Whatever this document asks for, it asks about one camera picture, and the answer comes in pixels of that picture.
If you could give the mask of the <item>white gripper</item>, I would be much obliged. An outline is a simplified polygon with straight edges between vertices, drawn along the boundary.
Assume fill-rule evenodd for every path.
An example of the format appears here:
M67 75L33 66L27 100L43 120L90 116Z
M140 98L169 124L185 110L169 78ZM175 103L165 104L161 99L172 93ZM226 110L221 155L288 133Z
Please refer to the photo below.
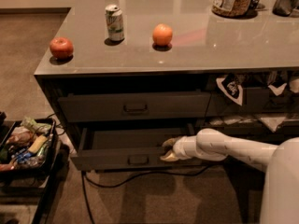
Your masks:
M162 147L173 147L173 151L167 151L160 157L161 161L176 161L177 157L180 160L188 160L194 158L197 153L195 136L172 137L164 141Z

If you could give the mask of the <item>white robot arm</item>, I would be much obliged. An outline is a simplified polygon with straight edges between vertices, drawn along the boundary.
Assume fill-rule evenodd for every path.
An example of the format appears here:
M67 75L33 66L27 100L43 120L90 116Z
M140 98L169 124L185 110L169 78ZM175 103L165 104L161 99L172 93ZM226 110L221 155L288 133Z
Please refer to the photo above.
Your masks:
M193 136L170 138L162 161L231 156L265 173L260 224L299 224L299 138L280 145L236 138L205 128Z

